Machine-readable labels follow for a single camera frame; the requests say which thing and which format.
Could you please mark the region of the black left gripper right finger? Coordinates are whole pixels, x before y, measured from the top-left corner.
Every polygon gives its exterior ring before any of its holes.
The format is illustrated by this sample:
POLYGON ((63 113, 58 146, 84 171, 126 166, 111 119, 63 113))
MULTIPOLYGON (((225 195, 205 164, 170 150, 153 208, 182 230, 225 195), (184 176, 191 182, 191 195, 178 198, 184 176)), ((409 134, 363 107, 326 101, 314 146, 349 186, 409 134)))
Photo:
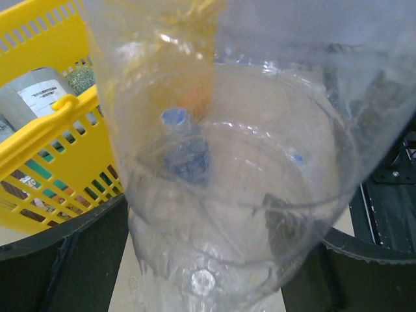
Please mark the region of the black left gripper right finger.
POLYGON ((414 311, 415 255, 331 229, 281 292, 287 311, 414 311))

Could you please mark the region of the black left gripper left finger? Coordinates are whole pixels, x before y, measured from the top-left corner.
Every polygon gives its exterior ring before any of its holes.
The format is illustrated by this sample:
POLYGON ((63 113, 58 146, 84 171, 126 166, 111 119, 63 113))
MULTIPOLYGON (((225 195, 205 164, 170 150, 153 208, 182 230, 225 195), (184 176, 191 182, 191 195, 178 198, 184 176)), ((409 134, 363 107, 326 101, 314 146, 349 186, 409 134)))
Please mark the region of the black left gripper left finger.
POLYGON ((123 195, 1 246, 2 311, 108 311, 127 240, 123 195))

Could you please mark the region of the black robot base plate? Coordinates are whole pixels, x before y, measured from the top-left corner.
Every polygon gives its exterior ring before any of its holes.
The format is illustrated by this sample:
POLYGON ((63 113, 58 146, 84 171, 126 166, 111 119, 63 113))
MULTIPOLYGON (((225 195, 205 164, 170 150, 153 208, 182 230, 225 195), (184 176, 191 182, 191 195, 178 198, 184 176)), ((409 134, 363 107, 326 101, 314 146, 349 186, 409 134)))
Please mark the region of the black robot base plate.
POLYGON ((415 118, 357 188, 349 209, 356 238, 415 253, 415 118))

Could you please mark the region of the clear plastic bottle large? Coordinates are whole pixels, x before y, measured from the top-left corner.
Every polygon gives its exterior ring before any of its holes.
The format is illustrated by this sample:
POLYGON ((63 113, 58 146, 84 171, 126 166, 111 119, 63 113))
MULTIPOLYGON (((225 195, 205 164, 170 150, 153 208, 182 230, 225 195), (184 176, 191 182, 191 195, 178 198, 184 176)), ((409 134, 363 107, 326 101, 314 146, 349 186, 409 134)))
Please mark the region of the clear plastic bottle large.
POLYGON ((415 2, 83 5, 141 310, 255 311, 411 118, 415 2), (175 107, 208 141, 204 187, 164 167, 175 107))

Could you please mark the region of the blue label Pocari bottle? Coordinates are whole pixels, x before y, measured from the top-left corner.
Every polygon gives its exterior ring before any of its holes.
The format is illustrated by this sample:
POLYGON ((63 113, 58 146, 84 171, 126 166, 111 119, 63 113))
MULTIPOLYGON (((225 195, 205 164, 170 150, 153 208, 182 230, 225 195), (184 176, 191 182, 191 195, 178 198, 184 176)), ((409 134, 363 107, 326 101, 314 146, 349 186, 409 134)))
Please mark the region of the blue label Pocari bottle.
POLYGON ((175 107, 161 114, 164 130, 164 167, 172 175, 204 187, 209 179, 211 155, 202 130, 193 123, 186 109, 175 107))

